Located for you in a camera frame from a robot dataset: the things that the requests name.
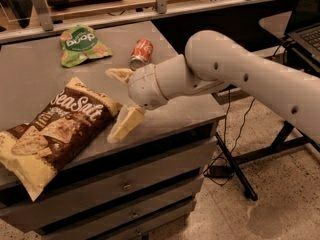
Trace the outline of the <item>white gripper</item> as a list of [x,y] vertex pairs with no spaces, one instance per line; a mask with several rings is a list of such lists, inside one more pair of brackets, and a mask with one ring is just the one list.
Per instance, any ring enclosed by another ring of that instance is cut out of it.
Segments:
[[109,143],[117,143],[143,121],[146,113],[145,109],[155,110],[166,105],[168,99],[159,87],[154,64],[138,68],[136,71],[128,68],[109,68],[105,71],[105,74],[109,78],[124,84],[129,82],[129,97],[139,105],[123,106],[121,108],[116,122],[107,136]]

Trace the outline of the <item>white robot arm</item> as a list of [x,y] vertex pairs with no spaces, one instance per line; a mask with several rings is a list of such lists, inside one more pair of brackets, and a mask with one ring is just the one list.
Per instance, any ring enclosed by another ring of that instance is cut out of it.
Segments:
[[108,69],[124,91],[123,108],[107,140],[123,139],[144,118],[179,96],[236,86],[320,143],[320,78],[257,56],[211,30],[191,36],[185,53],[134,71]]

